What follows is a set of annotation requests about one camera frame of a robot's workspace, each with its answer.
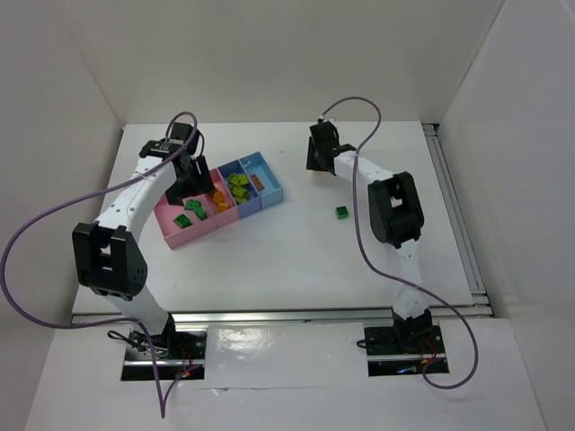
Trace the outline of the yellow rounded lego brick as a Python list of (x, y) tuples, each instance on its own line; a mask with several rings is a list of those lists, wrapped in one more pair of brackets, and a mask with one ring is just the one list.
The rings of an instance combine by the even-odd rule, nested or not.
[(214, 203), (219, 204), (221, 202), (225, 201), (225, 197), (224, 194), (218, 189), (215, 188), (211, 193), (210, 193), (210, 197), (213, 200)]

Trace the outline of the long lime lego brick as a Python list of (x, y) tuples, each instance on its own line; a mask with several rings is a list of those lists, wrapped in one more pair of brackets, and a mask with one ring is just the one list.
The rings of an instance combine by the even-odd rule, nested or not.
[(230, 191), (232, 192), (233, 196), (245, 196), (245, 195), (249, 195), (250, 196), (250, 192), (249, 190), (245, 187), (245, 186), (241, 186), (241, 185), (233, 185), (230, 189)]

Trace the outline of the small green lego brick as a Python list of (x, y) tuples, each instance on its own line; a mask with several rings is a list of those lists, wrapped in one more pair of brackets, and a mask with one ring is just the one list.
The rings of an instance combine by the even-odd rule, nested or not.
[(338, 220), (344, 220), (349, 218), (349, 211), (345, 206), (336, 207), (335, 214)]

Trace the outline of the brown lego brick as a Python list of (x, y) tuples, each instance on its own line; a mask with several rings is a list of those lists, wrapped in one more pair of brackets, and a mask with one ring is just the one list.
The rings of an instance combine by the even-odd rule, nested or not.
[(256, 174), (252, 174), (250, 176), (252, 183), (254, 185), (254, 187), (258, 190), (258, 191), (262, 191), (265, 189), (265, 186), (263, 185), (263, 183), (261, 182), (260, 178), (256, 175)]

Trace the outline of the dark green lego plate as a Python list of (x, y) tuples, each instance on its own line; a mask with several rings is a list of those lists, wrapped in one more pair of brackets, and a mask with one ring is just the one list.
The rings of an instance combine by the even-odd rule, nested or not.
[(187, 211), (196, 212), (196, 211), (198, 211), (198, 210), (199, 210), (199, 211), (202, 211), (202, 210), (203, 210), (203, 207), (202, 207), (202, 203), (201, 203), (200, 200), (197, 200), (197, 199), (189, 199), (189, 200), (187, 200), (187, 201), (185, 202), (184, 209), (187, 210)]

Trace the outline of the lime lego brick curved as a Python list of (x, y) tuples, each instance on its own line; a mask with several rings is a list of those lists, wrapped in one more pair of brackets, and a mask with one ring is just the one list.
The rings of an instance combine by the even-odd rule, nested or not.
[(235, 196), (234, 200), (236, 201), (237, 204), (243, 204), (246, 203), (249, 200), (249, 195), (245, 195), (245, 196)]

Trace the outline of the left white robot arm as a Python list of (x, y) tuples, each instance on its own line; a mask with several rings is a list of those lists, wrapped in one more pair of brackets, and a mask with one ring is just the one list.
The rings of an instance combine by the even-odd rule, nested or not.
[(149, 335), (160, 349), (173, 344), (175, 323), (146, 285), (148, 266), (138, 241), (161, 198), (183, 206), (186, 198), (213, 190), (197, 150), (202, 137), (196, 127), (172, 121), (164, 138), (142, 147), (129, 185), (92, 223), (80, 223), (72, 233), (79, 283), (133, 319), (138, 336)]

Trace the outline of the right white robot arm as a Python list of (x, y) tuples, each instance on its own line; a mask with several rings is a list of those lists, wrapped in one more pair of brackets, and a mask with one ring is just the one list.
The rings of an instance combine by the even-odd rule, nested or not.
[(306, 169), (328, 172), (349, 180), (352, 191), (367, 192), (372, 234), (397, 256), (400, 274), (395, 282), (392, 319), (394, 341), (402, 347), (424, 340), (432, 330), (429, 301), (417, 289), (421, 283), (418, 257), (424, 225), (419, 194), (408, 172), (394, 173), (358, 156), (353, 145), (343, 145), (336, 126), (318, 119), (310, 127)]

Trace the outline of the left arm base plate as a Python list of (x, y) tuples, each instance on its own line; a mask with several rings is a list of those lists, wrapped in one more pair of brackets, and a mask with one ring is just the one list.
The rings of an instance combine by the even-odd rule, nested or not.
[[(153, 381), (155, 378), (151, 348), (133, 333), (129, 334), (120, 379), (123, 382)], [(160, 381), (203, 380), (208, 332), (188, 330), (178, 332), (169, 348), (156, 347), (156, 365)]]

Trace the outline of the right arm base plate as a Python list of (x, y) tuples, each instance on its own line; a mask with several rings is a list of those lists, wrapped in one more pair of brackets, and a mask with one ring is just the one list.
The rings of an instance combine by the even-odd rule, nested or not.
[(441, 329), (431, 331), (415, 341), (400, 342), (391, 326), (365, 327), (363, 339), (356, 342), (367, 354), (370, 377), (421, 374), (448, 374), (446, 348)]

